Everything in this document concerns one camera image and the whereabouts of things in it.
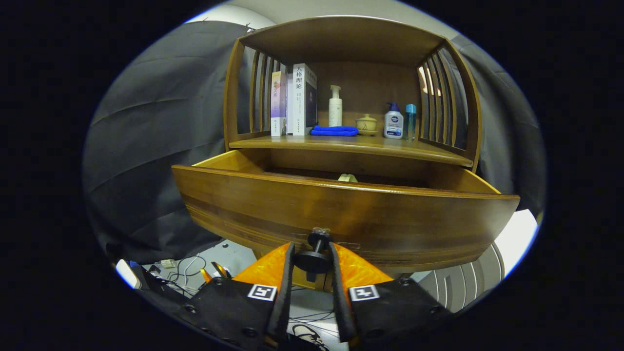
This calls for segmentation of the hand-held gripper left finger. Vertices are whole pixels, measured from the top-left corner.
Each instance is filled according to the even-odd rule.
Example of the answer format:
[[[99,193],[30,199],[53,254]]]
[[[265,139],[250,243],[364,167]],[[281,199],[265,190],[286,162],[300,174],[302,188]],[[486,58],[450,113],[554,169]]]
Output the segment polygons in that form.
[[[239,351],[286,340],[294,255],[295,244],[288,242],[232,278],[212,278],[175,316]]]

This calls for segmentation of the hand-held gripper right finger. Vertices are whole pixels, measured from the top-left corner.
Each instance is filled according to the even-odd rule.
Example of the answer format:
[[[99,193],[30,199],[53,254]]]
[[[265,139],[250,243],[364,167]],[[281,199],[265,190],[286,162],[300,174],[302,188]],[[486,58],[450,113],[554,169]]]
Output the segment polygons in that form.
[[[415,344],[453,318],[412,278],[391,278],[350,249],[329,244],[335,317],[341,342]]]

